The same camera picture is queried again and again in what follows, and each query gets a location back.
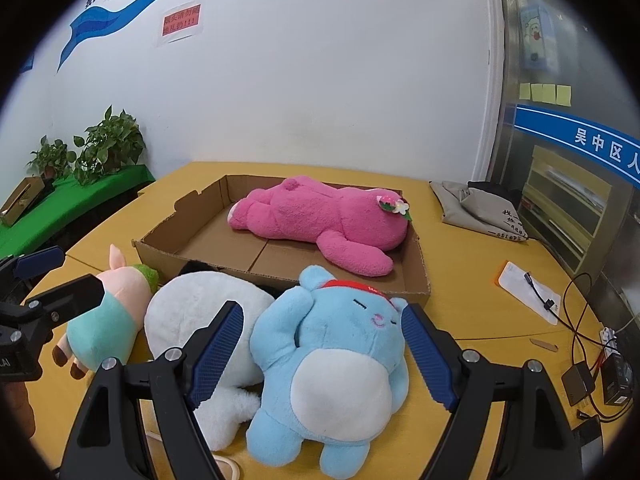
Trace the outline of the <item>pig plush teal shirt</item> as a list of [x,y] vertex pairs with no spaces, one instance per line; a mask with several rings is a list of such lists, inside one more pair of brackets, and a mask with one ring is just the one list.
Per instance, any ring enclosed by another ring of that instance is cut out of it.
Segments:
[[96,277],[104,289],[101,303],[70,320],[52,349],[55,364],[70,364],[70,376],[75,379],[89,370],[95,372],[108,358],[128,362],[160,284],[157,270],[143,263],[130,266],[115,245],[110,246],[108,269]]

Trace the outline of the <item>white panda plush toy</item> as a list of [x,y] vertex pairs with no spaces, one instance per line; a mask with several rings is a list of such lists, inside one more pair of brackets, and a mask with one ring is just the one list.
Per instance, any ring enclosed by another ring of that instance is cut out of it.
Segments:
[[240,426],[260,407],[260,397],[250,388],[264,375],[250,355],[250,335],[255,322],[274,298],[251,282],[215,271],[188,272],[173,278],[153,296],[144,318],[144,332],[152,356],[182,347],[192,334],[209,326],[227,301],[243,309],[242,335],[219,379],[213,395],[194,415],[214,451],[232,443]]

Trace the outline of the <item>blue plush cat toy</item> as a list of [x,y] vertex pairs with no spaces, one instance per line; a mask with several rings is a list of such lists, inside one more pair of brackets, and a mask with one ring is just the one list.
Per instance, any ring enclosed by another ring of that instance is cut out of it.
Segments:
[[256,321],[250,354],[264,375],[246,432],[250,456],[281,467],[319,442],[321,471],[352,478],[409,391],[404,298],[307,266]]

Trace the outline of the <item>brown wooden box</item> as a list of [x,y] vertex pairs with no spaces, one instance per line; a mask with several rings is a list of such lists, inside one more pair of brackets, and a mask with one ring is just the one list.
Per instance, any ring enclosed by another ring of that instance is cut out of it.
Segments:
[[43,190],[44,182],[40,177],[26,177],[21,180],[1,206],[1,223],[4,226],[13,226]]

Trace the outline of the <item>black power adapter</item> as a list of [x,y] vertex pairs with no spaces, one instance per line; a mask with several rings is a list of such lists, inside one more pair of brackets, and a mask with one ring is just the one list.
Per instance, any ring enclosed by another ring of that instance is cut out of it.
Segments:
[[561,377],[568,404],[574,406],[590,396],[596,388],[586,361],[573,364]]

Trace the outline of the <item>wooden stick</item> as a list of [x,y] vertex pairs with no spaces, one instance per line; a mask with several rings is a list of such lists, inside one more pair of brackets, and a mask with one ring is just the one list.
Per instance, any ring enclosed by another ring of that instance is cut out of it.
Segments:
[[552,344],[551,342],[543,341],[543,340],[536,339],[536,338],[530,338],[529,341],[534,346],[537,346],[539,348],[543,348],[544,350],[548,350],[550,352],[558,352],[559,351],[559,347],[556,344]]

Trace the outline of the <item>potted green plant left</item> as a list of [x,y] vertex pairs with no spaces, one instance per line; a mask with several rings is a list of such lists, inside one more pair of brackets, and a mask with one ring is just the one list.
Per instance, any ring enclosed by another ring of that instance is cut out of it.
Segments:
[[39,148],[30,154],[32,159],[27,163],[27,168],[34,174],[39,174],[43,180],[69,176],[76,160],[76,153],[65,142],[61,139],[50,141],[47,136],[40,139]]

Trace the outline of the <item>potted green plant right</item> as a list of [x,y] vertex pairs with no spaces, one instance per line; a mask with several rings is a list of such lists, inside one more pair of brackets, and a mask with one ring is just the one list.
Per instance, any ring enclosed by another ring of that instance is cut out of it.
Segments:
[[137,165],[145,143],[137,119],[121,110],[107,107],[101,121],[89,126],[83,136],[74,136],[79,152],[74,161],[74,177],[81,185],[93,184],[117,174],[124,167]]

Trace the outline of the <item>brown cardboard box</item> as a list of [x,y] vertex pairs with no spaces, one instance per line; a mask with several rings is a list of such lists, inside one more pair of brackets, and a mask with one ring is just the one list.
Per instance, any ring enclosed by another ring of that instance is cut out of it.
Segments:
[[283,292],[297,283],[306,266],[318,264],[340,280],[370,285],[386,296],[402,297],[421,306],[431,296],[419,237],[408,229],[405,240],[388,255],[393,270],[382,278],[366,278],[334,266],[317,246],[294,240],[266,240],[228,226],[231,206],[255,188],[280,183],[276,177],[226,174],[203,191],[179,198],[174,212],[132,244],[140,260],[168,282],[190,261]]

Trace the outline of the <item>white orange paper envelope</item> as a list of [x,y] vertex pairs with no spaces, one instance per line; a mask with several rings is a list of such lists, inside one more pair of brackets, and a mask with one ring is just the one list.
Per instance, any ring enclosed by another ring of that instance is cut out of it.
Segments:
[[556,316],[561,307],[561,296],[512,261],[504,264],[496,278],[496,284],[548,324],[558,324]]

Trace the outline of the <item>grey cloth bag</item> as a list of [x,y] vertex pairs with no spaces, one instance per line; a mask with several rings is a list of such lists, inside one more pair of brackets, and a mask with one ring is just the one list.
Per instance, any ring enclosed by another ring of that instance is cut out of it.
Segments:
[[442,222],[502,240],[528,240],[518,213],[505,198],[457,182],[430,185],[442,207]]

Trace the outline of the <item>pink bear plush toy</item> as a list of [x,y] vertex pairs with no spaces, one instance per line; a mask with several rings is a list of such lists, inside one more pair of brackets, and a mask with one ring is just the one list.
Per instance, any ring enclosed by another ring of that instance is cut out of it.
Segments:
[[228,213],[235,231],[314,243],[330,263],[366,278],[392,272],[387,253],[404,241],[410,221],[410,205],[395,191],[334,188],[306,176],[255,188]]

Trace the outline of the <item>blue door banner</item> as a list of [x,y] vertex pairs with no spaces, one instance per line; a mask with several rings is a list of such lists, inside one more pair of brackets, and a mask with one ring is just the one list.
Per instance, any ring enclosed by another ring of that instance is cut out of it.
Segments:
[[557,110],[518,104],[513,127],[591,159],[635,188],[640,184],[640,145],[626,133]]

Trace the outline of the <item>yellow sticky notes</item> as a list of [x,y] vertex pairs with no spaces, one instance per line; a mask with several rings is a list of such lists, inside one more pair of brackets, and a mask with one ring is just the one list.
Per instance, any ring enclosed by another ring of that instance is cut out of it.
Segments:
[[537,84],[521,82],[518,85],[518,98],[521,101],[552,104],[562,107],[572,106],[572,87],[567,84]]

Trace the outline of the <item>red wall notice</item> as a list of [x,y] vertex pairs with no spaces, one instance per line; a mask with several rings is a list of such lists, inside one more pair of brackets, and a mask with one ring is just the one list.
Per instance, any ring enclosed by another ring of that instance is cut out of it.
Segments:
[[195,1],[168,10],[160,21],[157,47],[199,35],[204,28],[202,15],[202,4]]

